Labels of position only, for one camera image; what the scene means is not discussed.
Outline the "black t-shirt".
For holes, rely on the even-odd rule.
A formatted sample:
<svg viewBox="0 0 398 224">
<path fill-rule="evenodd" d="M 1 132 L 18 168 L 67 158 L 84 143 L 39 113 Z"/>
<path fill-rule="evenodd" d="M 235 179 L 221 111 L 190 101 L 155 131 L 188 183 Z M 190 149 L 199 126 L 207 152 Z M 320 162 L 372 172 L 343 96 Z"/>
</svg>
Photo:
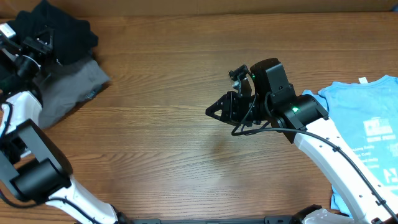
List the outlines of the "black t-shirt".
<svg viewBox="0 0 398 224">
<path fill-rule="evenodd" d="M 16 32 L 13 41 L 17 44 L 47 27 L 54 30 L 52 55 L 42 64 L 38 74 L 48 64 L 75 63 L 88 56 L 92 48 L 98 45 L 98 37 L 91 31 L 88 21 L 76 19 L 48 1 L 41 1 L 31 12 L 21 11 L 15 19 L 3 23 L 8 23 Z M 14 64 L 16 55 L 10 51 L 9 40 L 1 39 L 1 50 L 15 56 L 14 59 L 7 59 L 5 53 L 1 52 L 1 70 L 5 72 L 1 75 L 1 90 L 13 93 L 32 89 L 32 81 L 38 74 L 34 78 L 19 77 Z"/>
</svg>

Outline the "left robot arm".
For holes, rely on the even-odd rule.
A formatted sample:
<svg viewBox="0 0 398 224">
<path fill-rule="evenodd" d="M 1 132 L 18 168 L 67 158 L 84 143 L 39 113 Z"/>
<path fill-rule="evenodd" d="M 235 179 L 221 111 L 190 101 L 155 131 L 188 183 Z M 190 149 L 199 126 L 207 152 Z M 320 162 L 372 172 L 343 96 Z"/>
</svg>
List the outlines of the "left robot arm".
<svg viewBox="0 0 398 224">
<path fill-rule="evenodd" d="M 37 125 L 43 103 L 33 79 L 52 54 L 53 29 L 26 37 L 21 45 L 15 38 L 12 27 L 1 24 L 1 48 L 16 56 L 8 61 L 10 75 L 1 80 L 1 182 L 20 202 L 1 199 L 19 209 L 55 207 L 78 223 L 130 223 L 75 180 L 64 153 Z"/>
</svg>

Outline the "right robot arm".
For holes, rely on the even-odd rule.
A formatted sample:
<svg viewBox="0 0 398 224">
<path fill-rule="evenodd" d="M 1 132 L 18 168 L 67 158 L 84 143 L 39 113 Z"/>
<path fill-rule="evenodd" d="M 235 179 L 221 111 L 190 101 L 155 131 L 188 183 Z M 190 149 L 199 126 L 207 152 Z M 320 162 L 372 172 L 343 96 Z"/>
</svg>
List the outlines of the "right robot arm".
<svg viewBox="0 0 398 224">
<path fill-rule="evenodd" d="M 350 149 L 324 107 L 311 95 L 296 95 L 277 58 L 229 72 L 233 90 L 206 109 L 232 125 L 233 136 L 283 133 L 322 171 L 351 216 L 311 205 L 289 223 L 397 223 L 397 196 L 384 188 Z"/>
</svg>

